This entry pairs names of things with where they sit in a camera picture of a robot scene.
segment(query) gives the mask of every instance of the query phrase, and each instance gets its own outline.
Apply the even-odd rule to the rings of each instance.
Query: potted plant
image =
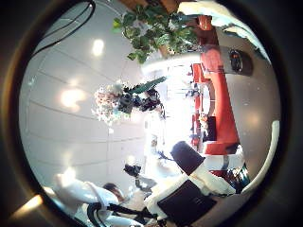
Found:
[[[197,43],[193,27],[180,20],[178,13],[168,13],[163,7],[136,5],[113,21],[113,31],[122,32],[132,44],[134,51],[127,57],[144,63],[154,51],[163,48],[169,55],[182,54]]]

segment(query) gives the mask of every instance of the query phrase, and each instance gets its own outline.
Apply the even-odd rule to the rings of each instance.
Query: flower bouquet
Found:
[[[95,91],[97,108],[92,109],[92,114],[99,121],[102,120],[107,125],[112,125],[122,117],[129,118],[133,107],[142,112],[151,111],[158,105],[162,105],[159,94],[154,87],[164,80],[166,77],[140,83],[134,87],[119,80],[115,84],[107,86],[106,89],[100,87]],[[141,93],[146,93],[148,97],[141,98],[139,96]]]

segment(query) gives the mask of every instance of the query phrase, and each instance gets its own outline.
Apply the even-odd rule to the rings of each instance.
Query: black cable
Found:
[[[98,202],[95,202],[95,203],[89,204],[87,207],[87,210],[86,210],[87,217],[90,219],[90,221],[92,222],[92,224],[95,227],[100,227],[94,216],[95,211],[100,208],[101,208],[101,204]]]
[[[59,27],[59,28],[57,28],[56,30],[53,30],[52,32],[50,32],[50,33],[44,35],[42,39],[45,39],[46,37],[48,37],[48,36],[50,36],[50,35],[56,33],[57,31],[59,31],[59,30],[61,30],[61,29],[64,29],[64,28],[66,28],[67,26],[73,24],[79,17],[82,16],[82,14],[83,14],[85,11],[87,11],[87,9],[89,8],[90,5],[91,5],[90,3],[87,4],[86,8],[85,8],[77,17],[75,17],[71,22],[69,22],[69,23],[66,24],[65,26]]]
[[[48,44],[48,45],[46,45],[46,46],[40,48],[40,49],[37,50],[36,52],[34,52],[34,53],[31,55],[31,57],[30,57],[31,59],[32,59],[35,55],[37,55],[38,53],[40,53],[41,51],[43,51],[43,50],[45,50],[45,49],[47,49],[47,48],[49,48],[49,47],[51,47],[51,46],[53,46],[53,45],[55,45],[55,44],[60,43],[61,41],[65,40],[67,37],[69,37],[69,36],[71,36],[72,34],[74,34],[78,29],[80,29],[82,26],[84,26],[84,25],[91,19],[91,17],[93,16],[93,14],[94,14],[94,12],[95,12],[95,9],[96,9],[96,3],[95,3],[94,1],[92,1],[92,0],[87,0],[87,1],[85,1],[85,2],[89,2],[89,5],[92,5],[92,11],[91,11],[91,13],[89,14],[89,16],[85,19],[85,21],[82,22],[82,24],[80,24],[79,26],[77,26],[74,30],[72,30],[71,32],[69,32],[68,34],[66,34],[66,35],[63,36],[62,38],[60,38],[59,40],[57,40],[57,41],[55,41],[55,42],[53,42],[53,43],[51,43],[51,44]]]
[[[101,220],[101,218],[98,216],[98,211],[97,211],[97,218],[98,218],[98,221],[100,221],[101,225],[103,227],[106,227],[106,224],[104,224],[104,222]]]

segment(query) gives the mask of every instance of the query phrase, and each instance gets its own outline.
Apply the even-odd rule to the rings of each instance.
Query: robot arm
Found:
[[[81,206],[88,204],[87,215],[95,226],[99,226],[99,222],[103,226],[113,224],[143,226],[132,219],[113,216],[110,207],[118,205],[117,197],[112,192],[97,187],[93,183],[82,182],[78,179],[66,179],[63,174],[57,174],[53,191],[62,203],[61,208],[72,217]]]

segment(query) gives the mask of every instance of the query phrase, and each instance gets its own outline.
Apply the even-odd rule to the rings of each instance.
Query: white robot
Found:
[[[162,182],[145,178],[136,171],[137,181],[147,184],[146,191],[150,195],[144,199],[145,211],[134,211],[118,205],[117,197],[110,191],[95,186],[93,183],[77,179],[65,179],[63,174],[55,176],[55,197],[71,217],[86,204],[87,217],[94,226],[143,226],[143,224],[120,216],[118,213],[141,215],[157,221],[160,226],[166,220],[177,226],[187,226],[206,214],[215,204],[213,197],[226,197],[236,193],[227,181],[211,174],[205,167],[204,160],[185,142],[177,143],[171,155],[182,173],[168,177]]]

